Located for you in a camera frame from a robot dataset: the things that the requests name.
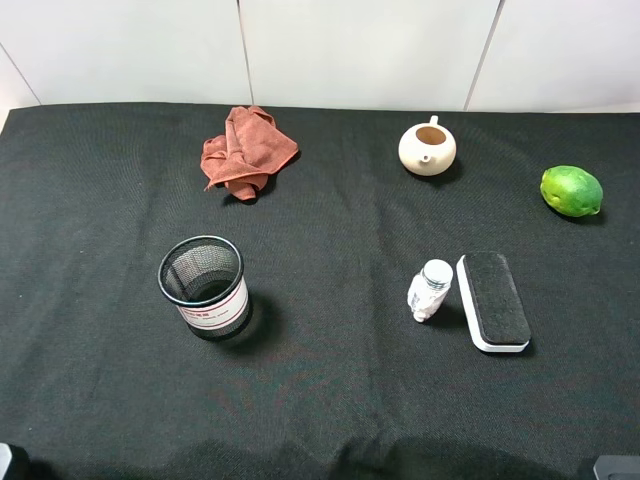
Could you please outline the grey device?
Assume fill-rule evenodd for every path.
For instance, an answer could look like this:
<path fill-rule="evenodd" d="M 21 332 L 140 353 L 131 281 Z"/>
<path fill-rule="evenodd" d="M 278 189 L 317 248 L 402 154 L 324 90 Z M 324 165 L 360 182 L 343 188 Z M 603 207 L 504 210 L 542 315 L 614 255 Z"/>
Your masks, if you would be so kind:
<path fill-rule="evenodd" d="M 640 480 L 640 457 L 628 455 L 602 455 L 594 466 L 597 480 Z"/>
<path fill-rule="evenodd" d="M 0 444 L 0 480 L 10 480 L 12 478 L 12 469 L 14 456 L 11 447 L 8 444 Z"/>

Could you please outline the cream ceramic teapot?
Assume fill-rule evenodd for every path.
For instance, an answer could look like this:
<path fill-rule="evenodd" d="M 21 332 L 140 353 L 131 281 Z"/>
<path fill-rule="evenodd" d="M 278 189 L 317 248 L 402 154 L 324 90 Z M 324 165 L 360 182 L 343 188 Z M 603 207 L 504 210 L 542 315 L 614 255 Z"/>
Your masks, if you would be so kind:
<path fill-rule="evenodd" d="M 402 165 L 418 176 L 435 176 L 449 169 L 456 157 L 453 134 L 432 115 L 426 123 L 410 127 L 402 135 L 398 156 Z"/>

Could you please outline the grey device bottom right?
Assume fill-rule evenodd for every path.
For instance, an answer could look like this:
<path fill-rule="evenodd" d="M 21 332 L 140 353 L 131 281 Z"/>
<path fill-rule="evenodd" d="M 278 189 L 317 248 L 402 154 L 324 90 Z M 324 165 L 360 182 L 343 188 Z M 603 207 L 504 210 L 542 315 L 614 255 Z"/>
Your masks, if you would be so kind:
<path fill-rule="evenodd" d="M 602 455 L 594 466 L 597 480 L 640 480 L 640 457 L 628 455 Z"/>

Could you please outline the black and white eraser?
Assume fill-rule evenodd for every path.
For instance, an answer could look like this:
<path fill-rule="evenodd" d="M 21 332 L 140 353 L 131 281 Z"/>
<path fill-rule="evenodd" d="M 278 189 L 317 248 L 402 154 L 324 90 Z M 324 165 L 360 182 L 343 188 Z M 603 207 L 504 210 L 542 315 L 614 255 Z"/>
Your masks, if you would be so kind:
<path fill-rule="evenodd" d="M 531 330 L 506 257 L 467 253 L 457 262 L 456 272 L 475 347 L 491 354 L 523 352 Z"/>

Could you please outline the green lime fruit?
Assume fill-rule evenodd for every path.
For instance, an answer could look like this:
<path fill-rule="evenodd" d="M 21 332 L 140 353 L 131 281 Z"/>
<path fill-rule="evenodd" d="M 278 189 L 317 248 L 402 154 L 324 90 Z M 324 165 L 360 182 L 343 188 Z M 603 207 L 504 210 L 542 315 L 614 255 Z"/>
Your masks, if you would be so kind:
<path fill-rule="evenodd" d="M 558 165 L 545 170 L 540 193 L 549 207 L 572 218 L 597 215 L 604 196 L 603 188 L 595 176 L 570 165 Z"/>

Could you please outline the grey device bottom left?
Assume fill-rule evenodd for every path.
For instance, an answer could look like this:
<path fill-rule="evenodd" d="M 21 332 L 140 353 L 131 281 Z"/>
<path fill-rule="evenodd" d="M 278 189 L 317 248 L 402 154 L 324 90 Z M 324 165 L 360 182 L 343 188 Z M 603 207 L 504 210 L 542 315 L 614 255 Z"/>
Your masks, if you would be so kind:
<path fill-rule="evenodd" d="M 0 444 L 0 480 L 10 480 L 12 478 L 12 469 L 14 456 L 11 447 L 8 444 Z"/>

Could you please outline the small white pill bottle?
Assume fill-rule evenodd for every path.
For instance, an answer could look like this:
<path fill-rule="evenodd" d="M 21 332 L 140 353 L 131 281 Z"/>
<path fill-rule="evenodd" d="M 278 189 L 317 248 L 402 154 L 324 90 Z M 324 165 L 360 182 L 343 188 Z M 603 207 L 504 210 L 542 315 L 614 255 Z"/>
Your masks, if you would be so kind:
<path fill-rule="evenodd" d="M 414 320 L 424 323 L 439 309 L 453 280 L 453 269 L 444 260 L 432 259 L 413 277 L 407 304 Z"/>

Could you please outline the black fabric table cover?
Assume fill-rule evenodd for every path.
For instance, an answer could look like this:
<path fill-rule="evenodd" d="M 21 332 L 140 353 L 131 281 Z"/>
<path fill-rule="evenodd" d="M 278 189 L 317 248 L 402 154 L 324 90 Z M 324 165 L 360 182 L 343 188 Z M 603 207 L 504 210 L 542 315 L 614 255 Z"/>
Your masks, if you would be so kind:
<path fill-rule="evenodd" d="M 58 105 L 1 133 L 1 438 L 37 479 L 574 479 L 639 451 L 639 119 L 441 114 L 455 163 L 397 157 L 414 112 L 276 108 L 300 156 L 257 202 L 207 189 L 215 105 Z M 580 167 L 600 212 L 541 178 Z M 223 341 L 160 291 L 178 243 L 232 242 L 252 303 Z M 531 330 L 472 342 L 456 264 L 506 257 Z M 437 312 L 407 304 L 432 259 Z"/>

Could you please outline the black mesh pen holder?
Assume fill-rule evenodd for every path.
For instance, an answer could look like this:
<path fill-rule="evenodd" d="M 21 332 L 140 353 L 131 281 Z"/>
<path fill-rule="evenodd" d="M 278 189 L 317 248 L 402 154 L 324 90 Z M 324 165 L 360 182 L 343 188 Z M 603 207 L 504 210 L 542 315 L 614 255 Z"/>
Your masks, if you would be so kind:
<path fill-rule="evenodd" d="M 164 256 L 157 281 L 195 336 L 223 341 L 240 334 L 250 321 L 244 266 L 232 242 L 201 235 L 178 243 Z"/>

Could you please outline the crumpled rust-red cloth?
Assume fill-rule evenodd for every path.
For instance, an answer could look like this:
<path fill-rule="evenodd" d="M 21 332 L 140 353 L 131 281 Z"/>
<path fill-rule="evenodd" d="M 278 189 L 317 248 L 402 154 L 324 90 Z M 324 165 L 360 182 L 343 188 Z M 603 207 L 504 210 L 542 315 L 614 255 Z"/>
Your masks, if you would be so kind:
<path fill-rule="evenodd" d="M 225 133 L 204 142 L 200 168 L 208 188 L 223 186 L 236 199 L 250 201 L 298 152 L 270 114 L 258 106 L 237 106 L 225 120 Z"/>

